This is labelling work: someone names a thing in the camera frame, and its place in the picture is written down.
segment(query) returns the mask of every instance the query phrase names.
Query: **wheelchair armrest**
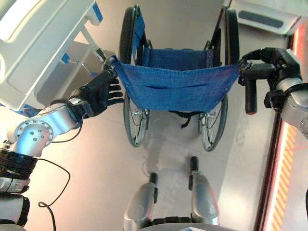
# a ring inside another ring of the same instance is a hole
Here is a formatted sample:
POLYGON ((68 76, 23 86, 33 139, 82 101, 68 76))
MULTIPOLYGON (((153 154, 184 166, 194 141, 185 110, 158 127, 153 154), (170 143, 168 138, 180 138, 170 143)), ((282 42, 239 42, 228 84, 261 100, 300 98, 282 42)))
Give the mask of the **wheelchair armrest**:
POLYGON ((237 64, 240 57, 239 31, 236 11, 225 10, 225 65, 237 64))
POLYGON ((220 66, 221 19, 225 19, 225 65, 237 64, 240 57, 239 33, 236 11, 227 7, 220 10, 215 30, 209 44, 214 49, 214 66, 220 66))
POLYGON ((125 64, 130 64, 131 61, 134 27, 137 14, 138 12, 135 7, 127 8, 124 14, 120 37, 119 59, 125 64))

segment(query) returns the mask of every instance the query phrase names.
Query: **black cable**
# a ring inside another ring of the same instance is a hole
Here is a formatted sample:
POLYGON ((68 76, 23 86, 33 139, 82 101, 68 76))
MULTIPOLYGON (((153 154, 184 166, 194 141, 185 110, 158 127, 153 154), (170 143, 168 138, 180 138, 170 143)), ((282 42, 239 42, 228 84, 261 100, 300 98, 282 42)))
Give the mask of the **black cable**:
POLYGON ((80 123, 79 130, 78 130, 78 132, 77 132, 77 134, 75 136, 73 136, 72 138, 70 138, 68 140, 65 140, 65 141, 53 141, 52 143, 64 143, 64 142, 68 142, 68 141, 71 141, 71 140, 75 139, 79 135, 79 133, 81 132, 81 128, 82 128, 84 117, 85 117, 85 115, 82 116, 82 119, 79 122, 80 123))
POLYGON ((43 161, 46 161, 46 162, 48 162, 48 163, 51 163, 51 164, 57 166, 58 168, 62 169, 63 171, 65 171, 65 172, 68 174, 68 180, 67 180, 67 182, 66 182, 64 188, 62 189, 62 191, 61 191, 61 193, 58 195, 58 197, 57 197, 51 204, 48 205, 48 204, 46 204, 46 203, 44 203, 44 202, 42 202, 42 201, 40 201, 40 202, 38 203, 38 205, 39 205, 40 208, 47 208, 48 211, 50 212, 51 219, 52 219, 53 231, 56 231, 56 221, 55 221, 54 214, 53 214, 52 209, 50 208, 50 206, 52 206, 52 205, 60 198, 60 196, 63 194, 64 190, 66 189, 66 187, 67 187, 67 185, 68 185, 68 183, 69 183, 69 181, 71 180, 71 174, 70 174, 65 168, 61 167, 60 165, 58 165, 58 164, 56 164, 56 163, 54 163, 54 162, 52 162, 52 161, 50 161, 50 160, 46 160, 46 159, 42 159, 42 158, 38 158, 38 160, 43 160, 43 161))

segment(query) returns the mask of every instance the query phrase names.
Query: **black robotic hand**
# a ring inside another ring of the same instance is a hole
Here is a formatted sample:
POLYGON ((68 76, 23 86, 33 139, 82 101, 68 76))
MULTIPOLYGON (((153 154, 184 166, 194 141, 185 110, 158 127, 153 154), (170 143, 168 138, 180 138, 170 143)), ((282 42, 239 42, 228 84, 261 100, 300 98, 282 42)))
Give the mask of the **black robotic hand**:
POLYGON ((93 116, 97 116, 108 106, 124 102, 121 98, 123 93, 120 92, 119 80, 116 77, 115 70, 104 70, 88 84, 74 91, 70 98, 79 98, 88 102, 93 116))

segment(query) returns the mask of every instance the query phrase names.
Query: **wheelchair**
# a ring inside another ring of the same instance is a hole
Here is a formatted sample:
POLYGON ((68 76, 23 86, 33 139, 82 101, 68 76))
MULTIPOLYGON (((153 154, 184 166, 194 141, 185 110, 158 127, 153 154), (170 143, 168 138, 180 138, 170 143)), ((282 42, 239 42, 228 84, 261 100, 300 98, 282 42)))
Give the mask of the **wheelchair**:
POLYGON ((168 110, 187 118, 199 115, 206 151, 217 146, 225 128, 228 96, 238 77, 239 39, 236 12, 222 8, 214 34, 202 51, 153 49, 139 5, 126 9, 116 71, 126 89, 124 124, 133 147, 142 144, 150 110, 168 110), (225 65, 221 66, 220 21, 225 19, 225 65))

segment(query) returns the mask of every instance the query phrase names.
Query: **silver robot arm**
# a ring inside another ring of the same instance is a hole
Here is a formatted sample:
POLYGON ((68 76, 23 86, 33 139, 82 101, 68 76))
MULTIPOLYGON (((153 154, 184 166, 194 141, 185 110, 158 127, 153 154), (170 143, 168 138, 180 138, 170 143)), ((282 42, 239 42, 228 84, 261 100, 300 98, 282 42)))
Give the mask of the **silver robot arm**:
POLYGON ((263 48, 243 56, 239 83, 246 88, 246 113, 257 112, 256 80, 267 79, 270 91, 264 105, 279 112, 283 121, 295 126, 308 139, 308 83, 303 83, 300 62, 290 49, 263 48), (262 60, 252 64, 250 60, 262 60))
POLYGON ((30 175, 42 150, 54 138, 79 128, 84 118, 97 116, 108 106, 122 103, 123 94, 113 69, 104 70, 79 88, 70 100, 56 100, 38 115, 8 129, 0 144, 0 231, 19 231, 27 222, 30 175))

